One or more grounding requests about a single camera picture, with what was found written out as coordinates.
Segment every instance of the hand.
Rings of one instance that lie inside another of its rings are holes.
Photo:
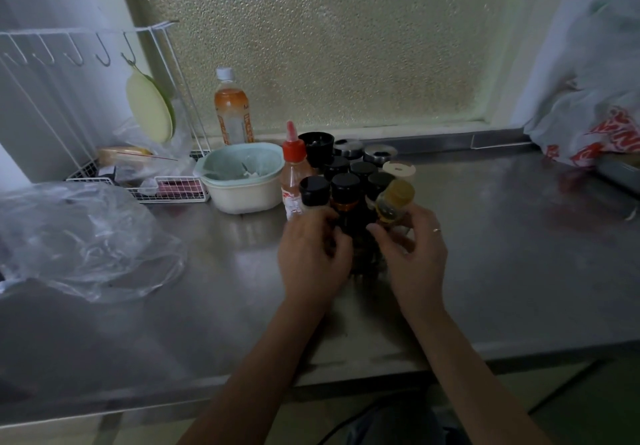
[[[440,228],[440,223],[430,210],[410,204],[401,225],[413,228],[415,242],[377,224],[367,229],[387,260],[391,287],[404,317],[440,315],[444,312],[442,280],[447,263],[442,232],[433,231]]]
[[[278,248],[278,266],[287,299],[323,312],[331,304],[351,271],[353,245],[340,228],[329,222],[338,214],[330,208],[316,208],[295,214],[287,222]],[[335,255],[327,255],[324,242],[335,240]]]

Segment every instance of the frosted glass window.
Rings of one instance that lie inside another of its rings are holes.
[[[211,134],[216,65],[256,133],[483,119],[524,0],[129,0],[172,38]]]

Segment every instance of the stainless steel counter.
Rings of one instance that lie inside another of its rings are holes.
[[[417,202],[449,246],[446,305],[487,360],[640,342],[636,200],[528,148],[413,157]],[[34,286],[0,300],[0,425],[203,399],[263,332],[283,290],[284,209],[226,215],[156,205],[189,245],[182,278],[92,305]],[[340,293],[298,385],[427,369],[385,282]]]

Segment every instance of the wire rack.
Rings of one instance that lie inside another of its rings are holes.
[[[177,95],[177,100],[172,100],[172,102],[177,101],[184,106],[183,112],[186,117],[186,125],[197,146],[197,149],[191,152],[191,157],[197,160],[209,153],[211,146],[209,145],[207,133],[204,129],[200,113],[198,112],[198,107],[193,99],[193,95],[191,94],[191,90],[182,72],[180,62],[175,54],[171,38],[168,34],[168,29],[176,23],[178,23],[178,20],[170,20],[148,27],[134,27],[126,30],[91,28],[0,30],[0,36],[4,36],[9,40],[9,45],[12,49],[12,52],[2,53],[0,62],[4,65],[13,83],[19,88],[20,92],[35,110],[37,116],[51,131],[57,142],[60,143],[77,168],[66,180],[70,182],[101,182],[115,185],[115,182],[111,178],[97,176],[97,147],[88,141],[84,134],[83,126],[75,119],[72,119],[72,121],[65,119],[67,128],[73,133],[74,142],[82,148],[81,153],[84,153],[86,156],[84,161],[78,157],[77,150],[74,151],[69,147],[68,141],[63,141],[63,138],[53,127],[52,123],[50,123],[45,110],[38,106],[33,93],[30,93],[29,89],[20,82],[18,77],[12,72],[12,69],[9,68],[8,62],[18,68],[28,67],[30,63],[34,61],[37,62],[37,65],[42,65],[45,68],[53,67],[59,62],[69,62],[70,65],[82,68],[88,62],[94,62],[93,58],[95,58],[103,67],[108,68],[114,61],[112,57],[113,53],[109,51],[105,42],[103,42],[103,37],[108,35],[122,36],[128,47],[128,52],[126,54],[120,52],[120,56],[126,63],[135,66],[138,60],[129,37],[140,34],[148,35],[152,40],[151,44],[155,47],[159,58],[162,60],[168,78],[171,80],[173,92]],[[39,51],[44,52],[46,55],[36,52],[27,55],[17,41],[19,37],[24,36],[37,39],[37,42],[42,46]],[[90,58],[87,58],[76,43],[75,38],[79,36],[95,36],[102,48],[101,52],[93,53]],[[53,39],[58,39],[59,37],[66,38],[69,47],[69,52],[62,52],[61,55],[57,53],[55,48],[50,47]],[[156,176],[154,177],[154,181],[155,183],[148,183],[145,187],[126,188],[133,197],[142,203],[204,202],[209,198],[204,184],[199,178],[194,176]]]

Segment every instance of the forearm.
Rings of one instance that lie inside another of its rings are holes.
[[[444,309],[408,320],[474,445],[550,444]]]
[[[261,444],[323,316],[285,300],[252,351],[179,445]]]

